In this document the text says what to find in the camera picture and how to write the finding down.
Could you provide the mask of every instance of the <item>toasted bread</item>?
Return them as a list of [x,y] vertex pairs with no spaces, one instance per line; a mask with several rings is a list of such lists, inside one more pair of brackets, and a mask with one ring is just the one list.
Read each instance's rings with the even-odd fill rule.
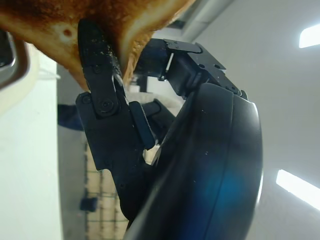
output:
[[67,68],[87,90],[78,53],[78,22],[95,21],[118,57],[128,83],[154,31],[195,0],[1,0],[0,28],[34,44]]

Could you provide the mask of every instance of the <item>white ceiling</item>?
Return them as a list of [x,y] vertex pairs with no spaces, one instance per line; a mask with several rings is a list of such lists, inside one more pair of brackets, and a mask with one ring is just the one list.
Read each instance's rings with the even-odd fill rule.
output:
[[166,27],[154,38],[192,42],[234,0],[197,0],[179,19],[185,21],[182,29]]

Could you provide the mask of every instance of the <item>bread crust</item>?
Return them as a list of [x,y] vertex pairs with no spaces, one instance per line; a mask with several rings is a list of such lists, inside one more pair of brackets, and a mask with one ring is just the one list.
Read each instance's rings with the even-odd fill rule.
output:
[[132,77],[154,31],[195,0],[1,0],[0,28],[34,44],[88,90],[78,53],[78,22],[95,21],[119,59],[123,81]]

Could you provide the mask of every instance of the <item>screw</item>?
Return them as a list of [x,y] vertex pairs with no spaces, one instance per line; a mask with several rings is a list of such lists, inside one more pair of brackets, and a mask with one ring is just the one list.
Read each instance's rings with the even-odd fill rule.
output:
[[105,99],[101,103],[101,111],[108,113],[114,108],[114,102],[111,101],[109,98]]
[[89,103],[91,103],[91,97],[90,97],[90,96],[84,96],[84,97],[82,98],[82,102],[83,102],[84,104],[89,104]]
[[101,73],[101,68],[99,65],[95,65],[92,67],[92,70],[95,74],[100,74]]

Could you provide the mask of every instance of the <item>fluorescent light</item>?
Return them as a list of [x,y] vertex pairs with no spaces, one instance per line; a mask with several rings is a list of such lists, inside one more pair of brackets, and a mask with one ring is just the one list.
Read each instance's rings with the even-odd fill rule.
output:
[[320,44],[320,24],[308,27],[300,35],[299,48],[307,48]]
[[310,204],[312,207],[320,210],[320,189],[316,186],[285,170],[278,172],[276,184]]

